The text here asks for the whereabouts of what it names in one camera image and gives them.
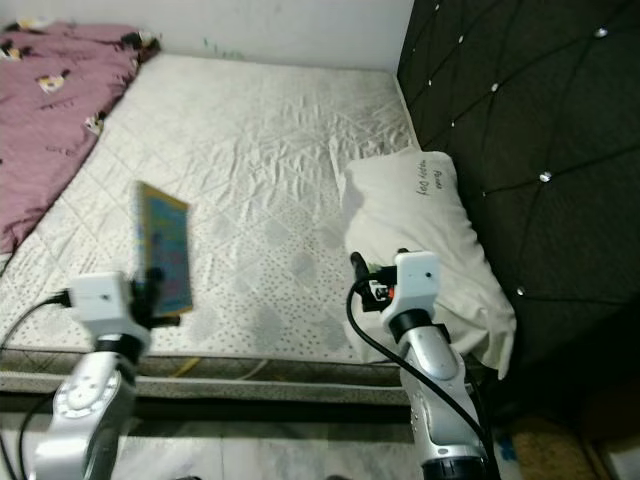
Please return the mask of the blue yellow children's book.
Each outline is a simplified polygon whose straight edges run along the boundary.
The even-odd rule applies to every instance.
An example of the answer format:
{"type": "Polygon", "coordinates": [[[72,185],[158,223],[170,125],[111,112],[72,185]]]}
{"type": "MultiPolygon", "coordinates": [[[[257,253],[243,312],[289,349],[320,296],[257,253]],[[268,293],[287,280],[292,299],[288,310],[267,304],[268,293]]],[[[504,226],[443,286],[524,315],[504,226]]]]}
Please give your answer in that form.
{"type": "Polygon", "coordinates": [[[189,274],[189,205],[145,182],[137,184],[140,270],[164,273],[156,317],[187,314],[195,306],[189,274]]]}

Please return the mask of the dark bed base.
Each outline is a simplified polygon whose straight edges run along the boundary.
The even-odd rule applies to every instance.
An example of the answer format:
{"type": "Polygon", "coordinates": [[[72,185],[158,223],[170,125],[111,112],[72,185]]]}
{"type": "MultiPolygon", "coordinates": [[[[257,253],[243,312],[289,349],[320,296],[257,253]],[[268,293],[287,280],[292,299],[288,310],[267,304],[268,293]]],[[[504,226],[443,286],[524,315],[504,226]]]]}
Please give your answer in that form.
{"type": "Polygon", "coordinates": [[[256,404],[342,404],[342,406],[407,407],[398,387],[355,387],[338,384],[279,383],[279,381],[215,381],[215,383],[147,383],[137,388],[140,402],[211,404],[230,401],[256,404]]]}

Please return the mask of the purple cartoon print blanket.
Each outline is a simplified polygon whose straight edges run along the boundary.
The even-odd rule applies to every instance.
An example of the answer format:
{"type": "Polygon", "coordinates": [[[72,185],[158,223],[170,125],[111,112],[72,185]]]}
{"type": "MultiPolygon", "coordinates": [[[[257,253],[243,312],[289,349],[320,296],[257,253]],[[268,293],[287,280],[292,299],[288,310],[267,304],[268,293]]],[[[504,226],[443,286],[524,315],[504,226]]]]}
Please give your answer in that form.
{"type": "Polygon", "coordinates": [[[0,252],[17,251],[159,50],[146,29],[18,20],[0,33],[0,252]]]}

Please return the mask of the white pillow with tree print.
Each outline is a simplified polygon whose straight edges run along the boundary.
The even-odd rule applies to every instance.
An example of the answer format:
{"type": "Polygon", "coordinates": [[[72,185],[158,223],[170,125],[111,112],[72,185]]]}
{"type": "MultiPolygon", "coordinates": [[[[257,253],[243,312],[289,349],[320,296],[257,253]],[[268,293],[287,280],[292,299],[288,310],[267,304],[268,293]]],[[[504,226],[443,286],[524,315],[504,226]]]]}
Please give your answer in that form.
{"type": "Polygon", "coordinates": [[[346,250],[387,266],[399,250],[436,253],[443,274],[435,320],[458,352],[504,378],[515,352],[515,308],[461,204],[451,157],[408,147],[352,161],[342,174],[346,250]]]}

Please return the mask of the black tufted headboard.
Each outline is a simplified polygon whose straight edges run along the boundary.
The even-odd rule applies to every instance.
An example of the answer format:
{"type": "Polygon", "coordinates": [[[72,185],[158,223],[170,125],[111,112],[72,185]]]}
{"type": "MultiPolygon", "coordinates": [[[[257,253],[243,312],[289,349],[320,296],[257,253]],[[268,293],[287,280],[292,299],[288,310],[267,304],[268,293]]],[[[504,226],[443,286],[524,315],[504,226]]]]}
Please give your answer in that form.
{"type": "Polygon", "coordinates": [[[490,411],[640,374],[640,0],[415,0],[398,81],[515,308],[490,411]]]}

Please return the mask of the grey quilted mattress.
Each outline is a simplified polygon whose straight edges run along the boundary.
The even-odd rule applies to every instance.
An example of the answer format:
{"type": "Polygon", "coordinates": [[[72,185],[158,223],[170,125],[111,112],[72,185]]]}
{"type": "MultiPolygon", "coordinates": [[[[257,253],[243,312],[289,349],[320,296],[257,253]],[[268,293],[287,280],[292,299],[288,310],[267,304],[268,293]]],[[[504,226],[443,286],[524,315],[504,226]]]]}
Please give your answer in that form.
{"type": "Polygon", "coordinates": [[[92,342],[73,276],[137,269],[136,186],[187,202],[195,308],[156,330],[137,384],[279,381],[398,387],[349,329],[343,170],[419,148],[396,79],[163,54],[105,120],[76,177],[5,261],[1,392],[54,390],[92,342]]]}

